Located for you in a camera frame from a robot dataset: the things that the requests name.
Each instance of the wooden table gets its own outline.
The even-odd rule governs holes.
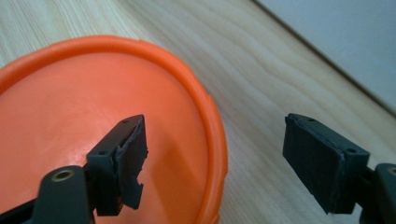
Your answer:
[[[0,1],[0,66],[83,35],[145,39],[188,64],[216,100],[229,173],[220,223],[357,223],[326,216],[282,157],[284,117],[313,117],[396,162],[396,119],[247,0]]]

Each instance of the orange disc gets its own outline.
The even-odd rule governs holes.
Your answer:
[[[227,173],[219,112],[171,53],[115,36],[67,40],[0,69],[0,213],[36,197],[41,178],[143,114],[148,158],[138,210],[97,223],[216,223]]]

